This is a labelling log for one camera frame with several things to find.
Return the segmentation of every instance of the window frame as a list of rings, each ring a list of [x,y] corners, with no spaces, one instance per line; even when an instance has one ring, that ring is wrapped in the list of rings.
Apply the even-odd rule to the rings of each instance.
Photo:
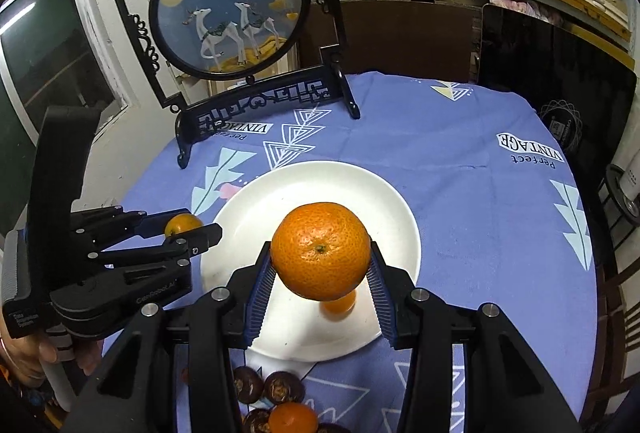
[[[0,6],[0,12],[10,6],[15,0],[6,0]],[[91,51],[100,67],[100,71],[104,76],[107,84],[113,93],[114,102],[112,102],[102,112],[100,118],[100,130],[97,136],[105,129],[109,121],[113,120],[121,111],[127,106],[131,105],[131,99],[127,95],[127,89],[125,86],[124,74],[122,68],[117,60],[113,48],[110,47],[110,38],[104,27],[104,22],[100,16],[96,0],[74,0],[82,29],[88,39]],[[14,107],[15,113],[18,119],[22,123],[23,128],[30,137],[31,142],[36,144],[38,142],[38,131],[31,122],[27,111],[20,100],[17,90],[15,89],[14,81],[9,72],[6,58],[4,56],[4,49],[2,48],[2,41],[0,40],[0,78],[4,83],[4,88],[7,92],[9,100]]]

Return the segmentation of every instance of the purple tablecloth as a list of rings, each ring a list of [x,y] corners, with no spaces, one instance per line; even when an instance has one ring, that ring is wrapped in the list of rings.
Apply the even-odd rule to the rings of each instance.
[[[185,170],[176,164],[176,143],[169,143],[127,194],[125,209],[187,207],[208,223],[270,169],[305,160],[369,169],[415,215],[422,242],[418,284],[450,304],[500,305],[579,415],[593,362],[596,286],[586,220],[558,143],[515,94],[380,73],[349,81],[359,121],[341,101],[252,111],[239,121],[255,124],[233,124],[196,144]],[[178,303],[202,294],[198,259],[193,278],[193,293]],[[280,366],[247,355],[263,372]],[[177,357],[178,365],[185,363],[185,349]],[[308,372],[305,401],[322,421],[354,433],[391,433],[409,358],[380,337],[341,359],[289,368]],[[242,352],[233,352],[232,361],[244,362]],[[463,431],[463,365],[462,347],[455,347],[456,433]],[[177,405],[180,431],[189,431],[183,386]]]

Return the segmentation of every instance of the white plate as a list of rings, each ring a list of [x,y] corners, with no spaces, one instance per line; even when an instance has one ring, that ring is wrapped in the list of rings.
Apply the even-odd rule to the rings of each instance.
[[[336,202],[364,223],[387,265],[401,267],[414,283],[420,271],[420,235],[411,209],[394,187],[366,169],[344,162],[300,162],[270,171],[244,186],[215,222],[222,240],[202,255],[204,290],[226,285],[231,273],[255,263],[282,219],[312,202]],[[331,321],[319,303],[290,292],[276,278],[253,350],[275,359],[326,361],[354,352],[380,335],[369,285],[357,288],[356,304],[342,320]]]

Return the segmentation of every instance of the orange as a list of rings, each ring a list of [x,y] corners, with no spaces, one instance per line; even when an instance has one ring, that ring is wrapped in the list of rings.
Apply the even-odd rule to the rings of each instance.
[[[271,433],[316,433],[318,417],[313,410],[297,402],[285,402],[269,415]]]
[[[166,226],[164,227],[164,236],[169,237],[171,235],[179,235],[180,233],[191,231],[192,229],[202,227],[203,225],[202,220],[198,217],[191,213],[183,213],[181,215],[176,215],[166,223]]]
[[[271,261],[290,291],[316,301],[346,296],[369,269],[371,242],[346,207],[318,202],[295,208],[271,240]]]
[[[320,306],[329,314],[344,314],[356,304],[356,291],[352,290],[346,296],[333,301],[323,301]]]

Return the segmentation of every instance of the human hand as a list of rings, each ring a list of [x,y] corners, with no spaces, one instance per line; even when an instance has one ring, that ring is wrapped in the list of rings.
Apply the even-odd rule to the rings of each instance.
[[[38,387],[44,380],[41,361],[55,363],[58,360],[56,348],[51,344],[44,332],[31,336],[12,339],[4,324],[0,311],[0,357],[12,375],[23,385]],[[74,354],[78,366],[89,375],[94,371],[102,358],[103,341],[79,341],[74,343]]]

